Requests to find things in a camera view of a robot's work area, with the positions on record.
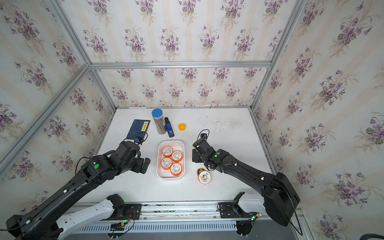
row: orange tape roll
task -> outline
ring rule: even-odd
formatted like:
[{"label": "orange tape roll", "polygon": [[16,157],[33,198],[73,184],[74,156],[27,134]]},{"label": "orange tape roll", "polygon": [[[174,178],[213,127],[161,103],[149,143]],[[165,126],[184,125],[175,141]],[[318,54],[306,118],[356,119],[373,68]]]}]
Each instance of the orange tape roll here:
[{"label": "orange tape roll", "polygon": [[183,160],[183,154],[181,154],[180,151],[174,151],[172,153],[172,160],[173,162],[180,162],[181,160]]},{"label": "orange tape roll", "polygon": [[164,157],[170,157],[173,153],[173,149],[170,146],[166,146],[163,148],[162,153]]},{"label": "orange tape roll", "polygon": [[172,160],[169,157],[166,157],[163,160],[161,160],[161,164],[160,165],[161,165],[162,169],[168,170],[172,166]]},{"label": "orange tape roll", "polygon": [[178,164],[178,163],[174,163],[171,168],[170,168],[170,172],[173,176],[179,176],[182,172],[182,168],[181,168],[181,165]]}]

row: purple flower pattern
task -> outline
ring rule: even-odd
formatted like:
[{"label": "purple flower pattern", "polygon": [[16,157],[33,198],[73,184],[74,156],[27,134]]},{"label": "purple flower pattern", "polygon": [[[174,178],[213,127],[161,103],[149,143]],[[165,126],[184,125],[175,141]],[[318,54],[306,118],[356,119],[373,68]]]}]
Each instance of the purple flower pattern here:
[{"label": "purple flower pattern", "polygon": [[311,125],[309,129],[306,129],[308,135],[299,139],[301,141],[299,148],[301,148],[302,152],[309,154],[310,150],[312,152],[316,152],[318,149],[322,151],[327,138],[335,140],[335,137],[332,135],[333,132],[324,131],[324,128],[324,125],[320,123],[318,126]]},{"label": "purple flower pattern", "polygon": [[182,13],[181,15],[183,16],[183,21],[188,20],[188,25],[193,23],[195,17],[194,17],[194,11],[196,7],[197,1],[201,0],[179,0],[179,4],[182,6]]},{"label": "purple flower pattern", "polygon": [[60,144],[64,142],[68,142],[70,138],[69,129],[66,129],[67,125],[63,122],[63,118],[59,116],[55,116],[50,119],[47,126],[43,128],[42,134],[47,134],[48,138],[52,136],[56,137],[56,141]]},{"label": "purple flower pattern", "polygon": [[95,15],[99,18],[99,21],[102,19],[105,20],[105,25],[111,23],[111,18],[109,17],[109,13],[107,12],[107,1],[111,0],[86,0],[90,6],[93,6],[93,10],[95,11]]},{"label": "purple flower pattern", "polygon": [[188,86],[192,85],[196,79],[197,69],[196,68],[182,68],[181,75],[184,76],[183,83]]},{"label": "purple flower pattern", "polygon": [[324,183],[328,188],[324,193],[329,194],[328,197],[331,201],[336,201],[341,207],[340,203],[344,203],[347,207],[352,205],[363,207],[368,203],[368,198],[372,193],[375,193],[378,199],[384,200],[384,197],[379,193],[380,189],[368,186],[364,184],[366,177],[358,172],[352,178],[352,174],[348,172],[343,172],[341,174],[336,174],[337,180],[329,181]]},{"label": "purple flower pattern", "polygon": [[89,126],[89,120],[83,119],[82,121],[77,121],[75,124],[76,128],[79,130],[79,135],[84,135],[87,138],[91,139],[91,136],[94,137],[93,131]]},{"label": "purple flower pattern", "polygon": [[244,102],[242,99],[237,99],[236,103],[233,104],[234,106],[247,106],[248,104]]},{"label": "purple flower pattern", "polygon": [[206,53],[206,57],[211,55],[214,51],[214,43],[219,39],[219,35],[217,34],[218,29],[213,29],[210,25],[207,27],[204,25],[203,33],[199,35],[200,42],[203,43],[203,54]]},{"label": "purple flower pattern", "polygon": [[78,105],[81,112],[88,112],[88,101],[80,88],[74,89],[73,94],[70,95],[70,101],[73,105]]},{"label": "purple flower pattern", "polygon": [[281,72],[279,69],[276,70],[276,72],[271,77],[271,82],[269,83],[269,94],[272,94],[277,87],[281,86],[283,79],[281,77]]},{"label": "purple flower pattern", "polygon": [[365,131],[360,129],[360,134],[354,137],[362,141],[360,145],[355,147],[360,148],[365,153],[368,150],[375,153],[373,147],[381,150],[384,142],[384,113],[374,112],[372,114],[374,117],[372,117],[369,122],[371,127],[366,128]]},{"label": "purple flower pattern", "polygon": [[277,47],[277,43],[279,42],[281,32],[282,32],[282,30],[279,30],[277,32],[277,35],[272,38],[271,43],[268,45],[268,46],[272,47],[272,49],[266,55],[267,58],[271,58],[273,56],[273,53],[275,52],[275,49]]},{"label": "purple flower pattern", "polygon": [[145,106],[144,106],[144,103],[142,103],[142,102],[138,102],[137,100],[132,100],[130,107],[142,108]]},{"label": "purple flower pattern", "polygon": [[304,8],[305,16],[300,22],[299,31],[301,31],[301,33],[299,34],[299,36],[306,34],[308,32],[308,28],[310,27],[311,22],[315,19],[315,17],[321,16],[323,12],[324,0],[313,0],[307,2]]},{"label": "purple flower pattern", "polygon": [[287,127],[285,130],[282,129],[280,133],[279,140],[276,141],[278,144],[276,147],[278,149],[282,149],[284,146],[292,146],[292,142],[294,142],[293,138],[291,137],[292,130],[290,130],[289,127]]},{"label": "purple flower pattern", "polygon": [[309,73],[312,67],[312,63],[315,57],[320,56],[318,50],[311,52],[311,49],[306,48],[305,53],[300,54],[299,58],[296,59],[296,67],[290,73],[290,83],[299,83],[299,77],[304,78],[306,73]]},{"label": "purple flower pattern", "polygon": [[179,28],[173,26],[169,31],[168,29],[163,29],[162,32],[164,35],[161,35],[160,45],[165,47],[164,57],[167,57],[168,60],[174,61],[175,57],[178,55],[176,52],[179,50],[179,38],[176,36],[176,32]]},{"label": "purple flower pattern", "polygon": [[209,93],[211,93],[213,90],[211,86],[208,86],[206,83],[200,84],[199,89],[197,92],[199,93],[199,98],[203,102],[205,102],[208,99]]},{"label": "purple flower pattern", "polygon": [[323,237],[331,238],[332,240],[349,240],[346,235],[347,227],[344,227],[342,222],[343,217],[336,215],[335,217],[325,211],[323,214],[323,220],[316,219],[314,224],[317,225],[318,230],[314,232]]},{"label": "purple flower pattern", "polygon": [[284,173],[284,171],[288,172],[287,165],[284,164],[284,160],[283,160],[282,157],[280,159],[276,158],[275,162],[276,162],[276,165],[277,165],[277,171],[278,172],[281,172],[281,173]]},{"label": "purple flower pattern", "polygon": [[38,208],[38,206],[40,204],[42,204],[43,202],[45,202],[45,200],[48,198],[47,197],[48,191],[42,191],[42,192],[39,192],[39,191],[36,193],[35,198],[33,200],[30,200],[30,201],[23,204],[26,207],[24,207],[22,210],[20,210],[20,213],[22,215],[24,215],[26,213],[27,207],[30,208],[31,210],[36,210]]},{"label": "purple flower pattern", "polygon": [[97,127],[100,134],[103,134],[105,132],[105,129],[107,128],[106,122],[101,122],[100,125]]},{"label": "purple flower pattern", "polygon": [[0,103],[0,139],[8,142],[9,138],[18,139],[25,131],[23,121],[16,122],[17,115],[9,112],[10,105]]},{"label": "purple flower pattern", "polygon": [[278,113],[276,112],[276,110],[277,110],[277,107],[275,106],[274,103],[272,104],[272,106],[268,107],[268,113],[265,116],[265,120],[266,120],[265,124],[268,125],[268,124],[270,124],[270,122],[272,120],[276,120],[277,119]]},{"label": "purple flower pattern", "polygon": [[116,72],[120,74],[120,77],[123,79],[124,82],[131,83],[133,82],[133,79],[131,78],[131,72],[133,69],[118,69]]},{"label": "purple flower pattern", "polygon": [[67,173],[74,171],[74,163],[70,154],[70,151],[65,151],[64,149],[60,155],[54,156],[55,159],[51,163],[56,166],[56,173],[63,172],[64,170]]},{"label": "purple flower pattern", "polygon": [[116,97],[116,103],[120,103],[122,105],[127,104],[128,95],[126,91],[124,91],[124,86],[112,87],[112,96]]},{"label": "purple flower pattern", "polygon": [[255,79],[255,74],[261,70],[262,68],[244,68],[244,81],[247,81],[247,83],[252,82]]},{"label": "purple flower pattern", "polygon": [[290,96],[289,98],[289,104],[285,107],[285,112],[287,113],[285,115],[285,118],[291,118],[291,116],[295,112],[301,113],[303,110],[303,105],[305,105],[304,102],[301,100],[303,99],[303,94],[300,94],[300,92],[297,92],[295,95]]},{"label": "purple flower pattern", "polygon": [[344,54],[344,49],[349,48],[352,40],[362,33],[367,35],[371,31],[372,26],[367,25],[372,23],[373,18],[376,17],[376,15],[369,15],[372,9],[370,5],[365,6],[362,2],[351,15],[342,19],[341,33],[333,39],[333,45],[329,48],[335,50],[330,57],[339,57],[340,54]]},{"label": "purple flower pattern", "polygon": [[27,62],[27,60],[19,59],[20,62],[14,62],[15,67],[22,73],[21,80],[27,83],[33,83],[37,90],[41,91],[45,95],[47,93],[53,94],[53,86],[44,76],[41,63],[35,61]]},{"label": "purple flower pattern", "polygon": [[317,183],[317,180],[313,177],[315,169],[312,168],[312,164],[303,165],[300,164],[299,171],[295,172],[294,185],[297,187],[302,187],[303,185],[308,185],[310,189],[314,188],[314,184]]},{"label": "purple flower pattern", "polygon": [[91,31],[83,30],[83,33],[85,33],[84,41],[85,45],[87,47],[91,47],[93,56],[95,58],[98,58],[101,62],[106,62],[108,49],[106,47],[106,43],[104,42],[104,39],[101,38],[97,33],[100,29],[98,28],[92,28]]},{"label": "purple flower pattern", "polygon": [[216,76],[214,78],[216,86],[221,86],[225,82],[225,79],[228,78],[229,73],[229,68],[215,68],[213,75]]},{"label": "purple flower pattern", "polygon": [[167,102],[166,100],[162,99],[162,100],[159,100],[159,104],[157,106],[158,107],[172,107],[172,104]]},{"label": "purple flower pattern", "polygon": [[135,2],[140,6],[140,14],[143,17],[143,21],[148,20],[149,26],[154,23],[155,13],[153,12],[153,3],[157,2],[157,0],[135,0]]},{"label": "purple flower pattern", "polygon": [[241,29],[241,36],[237,36],[234,46],[237,46],[237,49],[233,52],[233,56],[237,61],[241,61],[245,56],[247,56],[247,52],[251,51],[251,46],[255,44],[253,42],[254,38],[252,36],[252,32],[254,32],[257,28],[251,28],[248,31],[245,29]]},{"label": "purple flower pattern", "polygon": [[266,6],[265,13],[263,13],[263,21],[267,21],[267,26],[276,19],[277,11],[283,4],[283,2],[288,2],[288,0],[265,0],[264,4]]},{"label": "purple flower pattern", "polygon": [[99,111],[102,115],[105,115],[105,108],[103,106],[103,99],[101,97],[93,98],[92,99],[93,103],[93,109],[96,111]]},{"label": "purple flower pattern", "polygon": [[154,101],[154,95],[155,95],[156,89],[155,87],[151,87],[148,84],[142,84],[141,85],[141,93],[144,94],[146,100],[148,102]]},{"label": "purple flower pattern", "polygon": [[231,30],[236,22],[236,18],[240,18],[240,10],[244,8],[244,0],[223,0],[221,10],[225,11],[225,15],[221,17],[221,25],[224,30]]},{"label": "purple flower pattern", "polygon": [[61,36],[59,40],[52,45],[56,49],[56,56],[59,58],[60,63],[66,63],[67,70],[75,74],[78,71],[79,65],[75,62],[76,57],[72,49],[63,43],[63,38],[64,36]]},{"label": "purple flower pattern", "polygon": [[28,16],[24,11],[11,4],[1,3],[0,10],[3,10],[6,14],[4,15],[5,23],[10,25],[12,34],[21,34],[24,38],[24,44],[30,51],[37,51],[40,55],[44,52],[43,42],[37,37],[40,34],[39,30],[34,26],[34,20]]},{"label": "purple flower pattern", "polygon": [[39,175],[40,177],[40,164],[36,165],[31,163],[30,157],[28,155],[30,152],[24,151],[23,156],[16,161],[11,169],[8,171],[8,173],[5,175],[8,177],[8,179],[16,179],[17,177],[22,178],[23,181],[33,181],[33,176],[35,174]]},{"label": "purple flower pattern", "polygon": [[332,106],[335,100],[341,101],[341,96],[345,94],[345,86],[349,81],[356,81],[357,79],[348,75],[343,77],[343,72],[337,70],[333,76],[328,76],[325,81],[320,83],[323,88],[322,91],[316,92],[311,99],[313,103],[311,107],[319,110],[320,108],[325,110],[325,104]]},{"label": "purple flower pattern", "polygon": [[164,82],[164,72],[166,71],[166,68],[155,68],[151,69],[151,72],[153,72],[154,78],[156,81],[159,81],[159,83]]},{"label": "purple flower pattern", "polygon": [[195,107],[195,106],[196,106],[195,100],[185,101],[184,107]]},{"label": "purple flower pattern", "polygon": [[228,87],[224,89],[226,100],[232,101],[236,93],[240,92],[240,88],[234,83],[228,84]]},{"label": "purple flower pattern", "polygon": [[265,139],[265,142],[268,145],[272,146],[273,138],[272,138],[272,130],[271,129],[269,129],[268,131],[265,131],[263,138]]},{"label": "purple flower pattern", "polygon": [[261,119],[262,119],[262,114],[261,114],[261,111],[260,111],[260,107],[257,108],[255,114],[256,114],[256,118],[257,118],[257,120],[261,121]]},{"label": "purple flower pattern", "polygon": [[145,54],[143,38],[139,35],[141,28],[133,28],[133,30],[125,29],[125,45],[131,48],[131,57],[134,57],[136,61],[142,61]]},{"label": "purple flower pattern", "polygon": [[176,84],[170,84],[167,91],[170,94],[172,100],[178,102],[180,100],[180,94],[183,92],[183,89]]}]

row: ptfe tape roll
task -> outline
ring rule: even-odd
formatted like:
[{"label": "ptfe tape roll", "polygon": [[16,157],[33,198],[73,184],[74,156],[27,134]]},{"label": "ptfe tape roll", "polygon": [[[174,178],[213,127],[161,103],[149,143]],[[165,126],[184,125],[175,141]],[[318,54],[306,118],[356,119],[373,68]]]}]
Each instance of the ptfe tape roll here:
[{"label": "ptfe tape roll", "polygon": [[209,174],[209,172],[207,171],[201,172],[199,174],[199,181],[202,184],[208,184],[211,181],[211,175]]},{"label": "ptfe tape roll", "polygon": [[171,165],[172,165],[172,160],[169,157],[166,157],[163,160],[161,160],[161,168],[162,169],[168,170],[168,169],[170,169]]},{"label": "ptfe tape roll", "polygon": [[181,174],[181,165],[178,163],[174,163],[170,168],[170,172],[173,176],[179,176]]},{"label": "ptfe tape roll", "polygon": [[180,162],[183,159],[183,154],[180,151],[174,151],[172,153],[172,160],[174,162]]},{"label": "ptfe tape roll", "polygon": [[199,176],[200,175],[200,173],[201,172],[204,172],[204,171],[206,171],[204,168],[199,168],[198,170],[197,170],[197,176]]},{"label": "ptfe tape roll", "polygon": [[172,155],[172,153],[173,153],[173,149],[171,147],[169,147],[169,146],[166,146],[166,147],[163,148],[162,153],[163,153],[164,157],[170,157]]}]

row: black cable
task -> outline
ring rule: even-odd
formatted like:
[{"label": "black cable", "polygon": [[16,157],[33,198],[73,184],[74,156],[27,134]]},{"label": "black cable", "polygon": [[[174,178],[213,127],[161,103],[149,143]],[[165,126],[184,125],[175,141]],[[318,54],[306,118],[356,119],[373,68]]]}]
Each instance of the black cable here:
[{"label": "black cable", "polygon": [[133,135],[136,135],[136,134],[139,134],[139,133],[144,133],[144,137],[145,137],[145,134],[147,134],[147,132],[144,132],[144,131],[137,132],[137,133],[128,135],[124,140],[127,140],[129,137],[131,137],[131,136],[133,136]]},{"label": "black cable", "polygon": [[73,182],[72,182],[72,184],[74,184],[74,180],[76,179],[77,166],[79,165],[80,160],[82,160],[83,158],[91,159],[90,157],[82,157],[82,158],[80,158],[80,159],[77,161],[76,168],[74,169],[74,176],[73,176]]},{"label": "black cable", "polygon": [[126,233],[127,233],[129,230],[131,230],[131,229],[133,228],[133,226],[135,225],[136,212],[135,212],[134,210],[131,210],[131,211],[133,211],[133,212],[135,213],[135,216],[133,217],[133,224],[132,224],[132,226],[131,226],[127,231],[125,231],[123,234],[121,234],[120,237],[123,236],[124,234],[126,234]]},{"label": "black cable", "polygon": [[205,131],[205,130],[207,130],[208,131],[208,134],[207,134],[207,138],[206,138],[206,140],[208,139],[208,136],[209,136],[209,129],[203,129],[203,130],[201,130],[201,132],[199,133],[199,135],[197,136],[197,139],[196,139],[196,141],[199,139],[199,136],[200,136],[200,134],[203,132],[203,131]]},{"label": "black cable", "polygon": [[295,225],[294,225],[291,221],[289,221],[289,223],[293,226],[293,228],[296,230],[296,232],[302,236],[302,235],[303,235],[303,230],[301,229],[300,222],[299,222],[299,218],[297,217],[296,209],[295,209],[295,206],[293,205],[291,196],[289,196],[288,191],[287,191],[287,190],[285,189],[285,187],[283,187],[280,183],[278,183],[278,182],[276,182],[276,181],[272,181],[272,182],[273,182],[273,183],[276,183],[277,185],[279,185],[279,186],[285,191],[285,193],[288,195],[289,201],[291,201],[291,204],[292,204],[292,207],[293,207],[293,211],[294,211],[295,216],[296,216],[297,223],[299,224],[300,232],[297,230],[297,228],[295,227]]},{"label": "black cable", "polygon": [[15,228],[10,228],[10,229],[0,229],[0,231],[11,231],[11,230],[15,230],[15,229],[21,228],[21,227],[23,227],[23,226],[25,226],[25,225],[26,225],[26,223],[23,224],[23,225],[21,225],[21,226],[15,227]]}]

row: wall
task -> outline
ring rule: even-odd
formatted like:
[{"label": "wall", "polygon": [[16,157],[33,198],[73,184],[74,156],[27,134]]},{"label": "wall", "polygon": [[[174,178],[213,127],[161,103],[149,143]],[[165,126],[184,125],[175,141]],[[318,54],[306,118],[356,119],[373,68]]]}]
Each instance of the wall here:
[{"label": "wall", "polygon": [[101,70],[120,107],[249,106],[266,68]]},{"label": "wall", "polygon": [[93,62],[269,60],[294,0],[66,0]]},{"label": "wall", "polygon": [[383,9],[308,1],[257,108],[315,239],[384,235]]},{"label": "wall", "polygon": [[0,159],[81,63],[44,1],[1,0]]},{"label": "wall", "polygon": [[[95,153],[111,115],[92,81],[84,78],[3,177],[1,228],[10,216],[29,212],[73,177],[78,159]],[[9,236],[0,233],[1,239]]]}]

